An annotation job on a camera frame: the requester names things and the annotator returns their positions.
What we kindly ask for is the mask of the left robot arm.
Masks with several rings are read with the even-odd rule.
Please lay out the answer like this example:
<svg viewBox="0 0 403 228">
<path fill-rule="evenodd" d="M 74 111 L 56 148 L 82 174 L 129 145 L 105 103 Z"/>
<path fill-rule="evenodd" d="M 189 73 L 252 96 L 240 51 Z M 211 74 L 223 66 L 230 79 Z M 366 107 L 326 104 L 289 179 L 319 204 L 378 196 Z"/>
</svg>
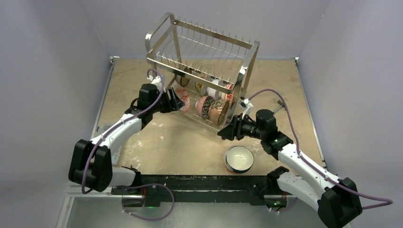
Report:
<svg viewBox="0 0 403 228">
<path fill-rule="evenodd" d="M 68 179 L 81 185 L 82 193 L 103 192 L 108 187 L 123 186 L 129 194 L 142 187 L 136 178 L 138 171 L 128 167 L 113 167 L 112 152 L 131 136 L 143 130 L 155 113 L 178 111 L 184 102 L 173 88 L 164 90 L 154 84 L 143 84 L 124 115 L 105 132 L 91 140 L 79 140 L 73 149 Z"/>
</svg>

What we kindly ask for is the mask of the black leaf patterned bowl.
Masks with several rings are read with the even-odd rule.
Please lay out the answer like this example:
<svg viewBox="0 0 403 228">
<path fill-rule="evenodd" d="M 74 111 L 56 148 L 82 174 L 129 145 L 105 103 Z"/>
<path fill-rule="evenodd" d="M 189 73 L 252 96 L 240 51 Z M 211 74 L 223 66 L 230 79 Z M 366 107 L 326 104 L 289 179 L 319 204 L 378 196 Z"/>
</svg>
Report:
<svg viewBox="0 0 403 228">
<path fill-rule="evenodd" d="M 203 96 L 196 102 L 195 104 L 196 111 L 202 119 L 206 120 L 209 118 L 209 110 L 213 102 L 214 102 L 213 97 L 209 95 Z"/>
</svg>

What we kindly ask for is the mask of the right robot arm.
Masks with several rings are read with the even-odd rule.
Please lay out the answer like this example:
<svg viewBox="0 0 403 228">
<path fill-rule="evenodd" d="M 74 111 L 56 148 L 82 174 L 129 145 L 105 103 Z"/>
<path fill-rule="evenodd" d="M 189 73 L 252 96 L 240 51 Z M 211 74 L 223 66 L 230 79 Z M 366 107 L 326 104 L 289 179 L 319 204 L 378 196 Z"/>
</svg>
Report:
<svg viewBox="0 0 403 228">
<path fill-rule="evenodd" d="M 272 193 L 290 193 L 311 206 L 328 228 L 342 228 L 362 214 L 361 201 L 352 191 L 356 184 L 350 178 L 340 179 L 313 162 L 284 133 L 278 130 L 274 113 L 258 110 L 256 119 L 248 115 L 233 116 L 229 125 L 218 131 L 223 140 L 241 140 L 245 136 L 260 140 L 263 150 L 290 167 L 292 174 L 281 167 L 280 174 L 268 178 Z"/>
</svg>

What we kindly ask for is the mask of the brown glazed bowl stack top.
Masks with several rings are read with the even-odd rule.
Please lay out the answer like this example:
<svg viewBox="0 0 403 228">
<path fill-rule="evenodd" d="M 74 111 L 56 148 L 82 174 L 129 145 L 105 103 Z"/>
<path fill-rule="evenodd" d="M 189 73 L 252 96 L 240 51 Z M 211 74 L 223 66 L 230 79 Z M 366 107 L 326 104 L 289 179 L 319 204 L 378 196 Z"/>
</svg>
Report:
<svg viewBox="0 0 403 228">
<path fill-rule="evenodd" d="M 229 100 L 219 99 L 212 103 L 209 109 L 209 120 L 221 125 L 229 108 Z"/>
</svg>

